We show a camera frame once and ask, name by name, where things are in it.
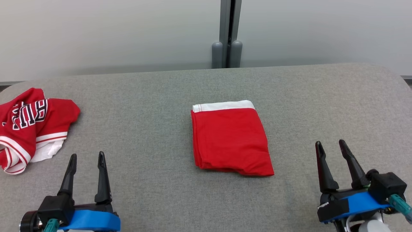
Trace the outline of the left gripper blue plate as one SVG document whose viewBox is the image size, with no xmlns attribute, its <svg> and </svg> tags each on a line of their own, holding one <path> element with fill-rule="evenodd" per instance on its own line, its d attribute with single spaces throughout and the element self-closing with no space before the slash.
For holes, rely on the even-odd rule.
<svg viewBox="0 0 412 232">
<path fill-rule="evenodd" d="M 76 205 L 73 217 L 68 226 L 60 226 L 60 230 L 77 230 L 91 232 L 120 232 L 121 220 L 112 207 L 112 194 L 105 154 L 98 155 L 98 191 L 95 195 L 96 204 Z M 77 155 L 72 154 L 57 195 L 66 194 L 72 197 L 74 175 L 77 171 Z"/>
</svg>

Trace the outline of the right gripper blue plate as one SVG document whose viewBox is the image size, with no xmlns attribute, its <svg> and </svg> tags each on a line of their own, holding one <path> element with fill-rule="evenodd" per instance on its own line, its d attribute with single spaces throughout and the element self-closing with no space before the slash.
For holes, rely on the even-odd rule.
<svg viewBox="0 0 412 232">
<path fill-rule="evenodd" d="M 370 184 L 366 173 L 357 161 L 354 154 L 349 149 L 343 139 L 339 140 L 342 156 L 347 162 L 351 175 L 351 187 L 362 189 Z M 339 184 L 334 180 L 326 161 L 326 153 L 320 141 L 315 143 L 318 181 L 321 193 L 330 193 L 339 189 Z M 353 194 L 339 200 L 334 200 L 326 206 L 321 205 L 317 208 L 318 220 L 324 224 L 330 224 L 339 219 L 351 218 L 368 212 L 382 211 L 384 213 L 387 204 L 379 204 L 375 201 L 368 191 Z"/>
</svg>

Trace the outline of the red Bulls basketball jersey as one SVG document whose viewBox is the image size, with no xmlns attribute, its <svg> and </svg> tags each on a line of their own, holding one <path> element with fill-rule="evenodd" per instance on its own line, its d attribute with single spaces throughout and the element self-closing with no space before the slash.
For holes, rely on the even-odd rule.
<svg viewBox="0 0 412 232">
<path fill-rule="evenodd" d="M 17 175 L 29 163 L 52 158 L 62 148 L 68 130 L 80 114 L 70 99 L 45 98 L 30 88 L 0 105 L 0 168 Z"/>
</svg>

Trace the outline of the red shorts white trim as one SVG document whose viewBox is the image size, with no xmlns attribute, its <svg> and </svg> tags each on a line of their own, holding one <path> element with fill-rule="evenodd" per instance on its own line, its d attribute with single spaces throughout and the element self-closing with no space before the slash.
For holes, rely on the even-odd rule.
<svg viewBox="0 0 412 232">
<path fill-rule="evenodd" d="M 190 113 L 198 168 L 246 176 L 274 175 L 267 136 L 251 101 L 195 104 Z"/>
</svg>

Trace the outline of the grey cylindrical post foot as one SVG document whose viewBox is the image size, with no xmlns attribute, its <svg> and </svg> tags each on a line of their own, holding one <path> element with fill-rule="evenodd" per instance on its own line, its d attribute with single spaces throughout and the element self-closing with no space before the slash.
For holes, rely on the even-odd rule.
<svg viewBox="0 0 412 232">
<path fill-rule="evenodd" d="M 221 42 L 213 43 L 212 50 L 212 69 L 221 69 L 223 67 L 223 44 Z"/>
<path fill-rule="evenodd" d="M 229 68 L 239 68 L 241 65 L 243 43 L 233 41 L 230 46 Z"/>
</svg>

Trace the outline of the grey metal partition post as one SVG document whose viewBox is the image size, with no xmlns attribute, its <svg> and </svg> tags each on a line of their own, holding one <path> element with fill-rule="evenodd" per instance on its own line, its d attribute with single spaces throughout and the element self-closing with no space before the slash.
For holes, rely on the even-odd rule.
<svg viewBox="0 0 412 232">
<path fill-rule="evenodd" d="M 223 44 L 223 67 L 229 68 L 230 46 L 238 39 L 242 0 L 220 0 L 219 42 Z"/>
</svg>

